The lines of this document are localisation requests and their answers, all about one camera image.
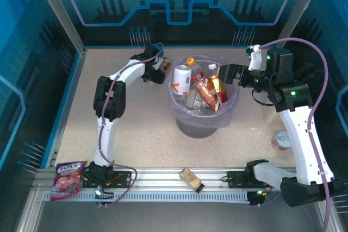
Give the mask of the grey waste bin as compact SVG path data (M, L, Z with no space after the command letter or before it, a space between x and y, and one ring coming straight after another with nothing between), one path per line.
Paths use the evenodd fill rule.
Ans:
M217 69L219 69L219 67L221 65L227 65L227 61L225 58L218 56L218 55L192 55L190 57L193 57L196 62L198 64L200 64L202 66L203 69L203 73L204 73L204 78L209 77L209 69L208 69L208 65L209 64L216 64L217 65ZM183 58L181 59L178 65L186 65L187 66L187 58ZM190 80L190 90L189 93L186 96L180 96L182 104L184 104L184 106L188 109L211 109L211 107L202 99L202 97L199 95L199 93L196 91L194 84L191 80ZM193 137L193 138L205 138L205 137L209 137L211 136L213 133L215 133L219 128L207 128L207 127L194 127L194 126L189 126L186 125L185 123L181 122L180 120L176 119L176 124L178 126L178 128L180 129L180 131L185 134L186 136L189 137Z

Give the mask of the black connector box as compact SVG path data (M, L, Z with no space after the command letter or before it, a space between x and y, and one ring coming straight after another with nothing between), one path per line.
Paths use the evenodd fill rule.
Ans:
M113 192L107 192L105 189L101 186L98 186L95 190L95 204L101 208L102 206L107 207L108 200L114 199L114 193Z
M247 192L247 201L250 206L259 206L264 204L266 196L268 194L268 189L260 189L257 191Z

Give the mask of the aluminium mounting rail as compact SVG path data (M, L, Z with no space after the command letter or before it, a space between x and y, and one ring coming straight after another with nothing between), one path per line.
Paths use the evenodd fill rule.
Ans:
M138 168L137 179L132 191L189 191L189 186L179 177L183 170L179 168ZM243 167L226 168L191 168L190 169L205 185L207 191L228 190L227 183L221 179L228 171L243 171ZM55 169L37 171L31 189L50 191L54 181Z

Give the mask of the orange cup white lid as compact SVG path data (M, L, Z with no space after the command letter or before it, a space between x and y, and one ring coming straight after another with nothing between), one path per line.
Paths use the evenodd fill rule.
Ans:
M284 151L291 148L291 142L287 131L278 132L272 139L271 145L275 150Z

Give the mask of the gold box with black cap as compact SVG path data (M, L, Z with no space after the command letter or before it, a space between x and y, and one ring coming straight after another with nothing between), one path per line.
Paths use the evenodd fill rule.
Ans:
M179 176L196 193L200 193L204 188L201 180L188 168L184 168Z

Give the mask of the copper label drink bottle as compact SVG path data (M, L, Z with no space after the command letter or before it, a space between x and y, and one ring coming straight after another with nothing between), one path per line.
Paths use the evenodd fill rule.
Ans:
M196 91L202 99L211 107L214 112L217 112L220 106L218 95L207 78L202 78L194 84Z

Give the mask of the aluminium frame post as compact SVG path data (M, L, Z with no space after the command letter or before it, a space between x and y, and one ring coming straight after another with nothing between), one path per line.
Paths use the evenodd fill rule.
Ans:
M79 54L85 53L85 46L73 25L65 7L63 6L61 0L47 0L52 10L54 11L56 17L58 18L60 24L65 30L67 36L72 42L74 48Z
M279 35L279 39L284 39L291 36L303 13L308 8L310 1L311 0L297 0L289 19Z

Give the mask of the red label bottle yellow cap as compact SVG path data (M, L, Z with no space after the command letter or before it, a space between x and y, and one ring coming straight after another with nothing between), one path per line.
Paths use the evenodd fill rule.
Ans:
M201 80L204 76L202 66L193 57L187 58L187 65L191 68L191 81L193 83Z

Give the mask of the gold red label bottle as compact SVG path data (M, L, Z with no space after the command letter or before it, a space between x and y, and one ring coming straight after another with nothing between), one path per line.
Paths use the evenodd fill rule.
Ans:
M228 95L225 84L218 78L218 68L216 64L209 64L209 77L208 80L215 89L221 103L228 101Z

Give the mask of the purple candy bag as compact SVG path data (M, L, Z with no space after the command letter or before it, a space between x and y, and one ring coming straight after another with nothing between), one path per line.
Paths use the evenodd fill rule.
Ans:
M79 192L79 184L87 161L64 162L56 165L50 201L63 200Z

